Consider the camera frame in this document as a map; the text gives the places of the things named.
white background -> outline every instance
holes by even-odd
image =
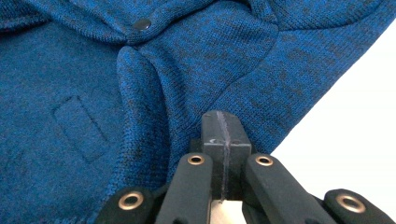
[[[396,221],[396,22],[272,154],[309,193],[350,189]],[[211,223],[246,223],[212,203]]]

metal grommet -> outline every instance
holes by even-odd
[[[151,26],[149,19],[142,19],[134,23],[134,28],[139,31],[147,30]]]
[[[274,164],[274,161],[266,156],[259,156],[256,158],[256,162],[262,166],[271,166]]]
[[[366,211],[366,206],[355,197],[346,194],[338,195],[335,200],[346,210],[354,213],[363,213]]]
[[[135,198],[136,201],[133,203],[127,203],[126,201],[130,198]],[[119,208],[122,210],[133,210],[136,209],[140,204],[143,203],[144,197],[143,194],[139,191],[132,191],[124,196],[122,196],[119,200]]]
[[[189,164],[191,165],[201,165],[202,163],[205,162],[205,158],[202,156],[195,155],[195,156],[190,156],[188,161]]]

snap button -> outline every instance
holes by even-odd
[[[149,19],[142,19],[134,23],[134,28],[139,31],[147,30],[151,25]]]

screw hole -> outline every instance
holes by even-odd
[[[366,211],[366,206],[364,206],[360,200],[350,195],[341,194],[338,195],[335,200],[350,212],[363,213]]]
[[[262,166],[271,166],[272,164],[274,164],[274,161],[266,156],[257,157],[256,162]]]
[[[191,164],[191,165],[201,165],[202,163],[204,163],[205,159],[202,156],[195,155],[195,156],[189,157],[188,161],[189,161],[189,164]]]
[[[123,195],[119,200],[119,208],[122,210],[133,210],[143,203],[143,194],[138,191],[132,191]]]

blue knit fabric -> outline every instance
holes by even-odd
[[[271,153],[396,16],[394,0],[26,2],[0,6],[1,223],[92,222],[118,189],[158,188],[208,110]],[[37,11],[53,22],[26,30]]]

